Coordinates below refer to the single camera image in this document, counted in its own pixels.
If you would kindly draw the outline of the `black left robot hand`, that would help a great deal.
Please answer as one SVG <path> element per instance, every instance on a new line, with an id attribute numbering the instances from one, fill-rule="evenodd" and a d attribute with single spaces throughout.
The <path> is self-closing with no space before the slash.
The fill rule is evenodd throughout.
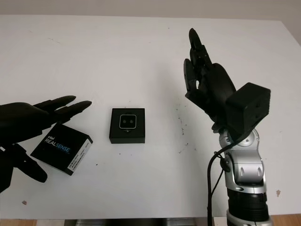
<path id="1" fill-rule="evenodd" d="M 14 168 L 41 183 L 48 176 L 38 163 L 27 155 L 20 142 L 37 137 L 55 123 L 63 124 L 88 108 L 91 101 L 68 106 L 75 96 L 64 96 L 35 105 L 16 102 L 0 107 L 0 190 L 9 188 Z"/>

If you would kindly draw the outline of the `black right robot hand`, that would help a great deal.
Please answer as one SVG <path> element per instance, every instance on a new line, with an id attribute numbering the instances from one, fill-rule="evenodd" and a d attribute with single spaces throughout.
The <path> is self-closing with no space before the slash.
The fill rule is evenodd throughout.
<path id="1" fill-rule="evenodd" d="M 236 88 L 226 70 L 218 63 L 212 63 L 197 32 L 189 31 L 190 58 L 183 63 L 187 93 L 185 97 L 201 108 L 214 122 L 214 133 L 226 128 L 225 103 Z"/>

